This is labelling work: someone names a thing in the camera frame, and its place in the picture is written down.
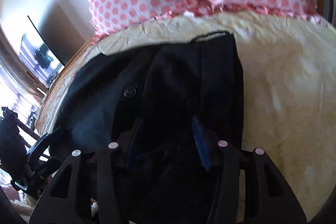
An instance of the white wall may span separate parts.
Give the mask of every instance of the white wall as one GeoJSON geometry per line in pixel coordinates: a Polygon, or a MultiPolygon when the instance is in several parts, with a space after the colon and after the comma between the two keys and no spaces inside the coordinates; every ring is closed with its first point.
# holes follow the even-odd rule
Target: white wall
{"type": "Polygon", "coordinates": [[[0,0],[0,26],[16,52],[20,50],[27,15],[46,43],[65,59],[95,33],[87,0],[0,0]]]}

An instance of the mattress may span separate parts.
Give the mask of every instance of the mattress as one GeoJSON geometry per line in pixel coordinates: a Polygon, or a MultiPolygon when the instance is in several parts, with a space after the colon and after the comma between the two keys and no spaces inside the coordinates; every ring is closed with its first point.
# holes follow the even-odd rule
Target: mattress
{"type": "Polygon", "coordinates": [[[263,148],[308,218],[336,185],[336,30],[330,24],[244,11],[145,22],[85,44],[62,71],[35,123],[51,132],[75,73],[90,59],[142,45],[234,34],[244,71],[243,149],[263,148]]]}

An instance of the yellow bedspread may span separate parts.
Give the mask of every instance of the yellow bedspread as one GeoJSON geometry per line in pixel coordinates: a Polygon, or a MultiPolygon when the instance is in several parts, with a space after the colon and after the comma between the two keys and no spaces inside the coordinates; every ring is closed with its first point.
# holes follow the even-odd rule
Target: yellow bedspread
{"type": "Polygon", "coordinates": [[[336,185],[336,30],[330,25],[245,11],[132,26],[78,52],[48,93],[36,128],[51,132],[75,73],[99,53],[187,42],[215,30],[235,35],[244,70],[243,149],[265,149],[310,220],[336,185]]]}

